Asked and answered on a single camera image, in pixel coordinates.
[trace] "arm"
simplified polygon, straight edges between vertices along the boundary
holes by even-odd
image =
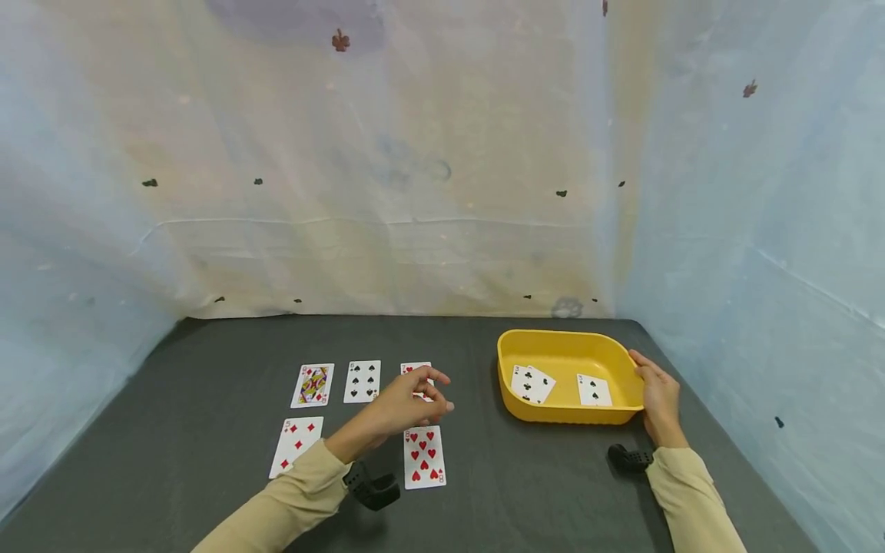
[[[645,381],[645,429],[658,446],[645,473],[664,510],[677,553],[746,553],[704,461],[679,424],[679,382],[630,350]]]
[[[350,469],[316,442],[292,466],[227,517],[194,553],[283,551],[296,537],[338,512]]]
[[[659,448],[645,473],[678,553],[746,553],[704,461],[692,449]]]
[[[455,409],[427,383],[449,384],[436,369],[423,366],[397,377],[356,417],[328,440],[313,444],[288,472],[272,480],[237,509],[194,549],[194,553],[271,553],[338,512],[347,495],[342,478],[350,465],[388,436],[426,426]],[[412,396],[423,392],[432,402]]]

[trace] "playing card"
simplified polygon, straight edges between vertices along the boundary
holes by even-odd
[[[513,366],[510,387],[519,397],[531,403],[544,403],[550,391],[556,386],[552,376],[533,366]]]
[[[295,460],[319,439],[322,430],[322,417],[302,417],[283,421],[277,450],[273,454],[271,473],[267,478],[276,478],[281,472],[291,468]]]
[[[369,403],[381,389],[381,361],[350,361],[347,368],[345,403]]]
[[[405,488],[445,486],[443,435],[439,426],[416,426],[403,433]]]
[[[332,371],[335,365],[301,365],[295,394],[292,395],[292,409],[300,407],[322,407],[329,403],[328,391],[332,389]]]
[[[612,394],[609,393],[607,380],[579,374],[578,393],[581,395],[581,405],[612,406]]]
[[[417,363],[402,363],[399,366],[399,373],[400,374],[411,373],[415,369],[419,369],[420,367],[422,367],[424,365],[432,366],[429,361],[419,361]],[[434,387],[436,386],[436,383],[433,381],[433,379],[427,379],[427,382],[431,386],[434,386]],[[434,400],[430,399],[429,397],[425,396],[424,394],[412,394],[412,395],[420,397],[421,399],[423,399],[426,402],[434,401]]]

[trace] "tray rim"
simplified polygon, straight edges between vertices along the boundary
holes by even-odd
[[[611,336],[606,336],[605,334],[600,334],[600,333],[596,333],[596,332],[574,332],[571,330],[543,330],[541,328],[511,328],[510,330],[506,330],[500,336],[498,336],[497,344],[496,344],[497,356],[498,356],[498,363],[497,363],[498,367],[497,368],[498,368],[498,372],[499,372],[499,378],[500,378],[501,382],[504,384],[504,386],[506,387],[507,393],[510,394],[515,399],[525,403],[526,405],[531,406],[533,409],[576,409],[576,410],[580,410],[580,411],[616,411],[616,412],[638,412],[638,411],[643,411],[645,409],[644,404],[640,404],[640,405],[636,405],[636,406],[632,406],[632,407],[622,407],[622,406],[615,406],[615,405],[612,405],[612,406],[608,406],[608,405],[561,405],[561,404],[553,404],[553,403],[542,403],[542,404],[538,405],[535,403],[527,402],[526,400],[522,399],[522,397],[518,396],[515,392],[513,392],[513,388],[510,387],[510,382],[507,380],[507,378],[505,378],[506,374],[504,374],[504,365],[501,363],[501,359],[503,357],[501,355],[501,341],[504,339],[504,337],[506,335],[508,335],[510,333],[521,333],[521,332],[530,332],[530,333],[534,333],[534,334],[580,334],[583,336],[599,336],[600,338],[603,338],[604,340],[607,340],[608,342],[614,342],[614,344],[621,351],[624,352],[624,355],[627,357],[627,359],[630,360],[630,364],[633,367],[638,366],[636,364],[636,362],[633,360],[633,358],[630,357],[630,353],[627,350],[627,348],[624,347],[624,344],[618,342],[617,340],[615,340]]]

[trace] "left hand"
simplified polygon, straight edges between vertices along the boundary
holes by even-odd
[[[443,392],[427,379],[436,384],[451,383],[448,376],[427,365],[397,376],[374,401],[326,440],[326,447],[348,464],[393,434],[439,422],[455,409],[455,404],[447,401]],[[412,393],[423,393],[433,401],[426,402]]]

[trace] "white fabric backdrop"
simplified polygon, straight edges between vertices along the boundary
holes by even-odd
[[[611,315],[602,24],[564,0],[4,3],[0,517],[184,315]]]
[[[618,314],[821,551],[881,551],[885,4],[680,0],[657,16]]]
[[[610,8],[8,0],[0,517],[185,315],[617,314],[878,550],[885,6]]]

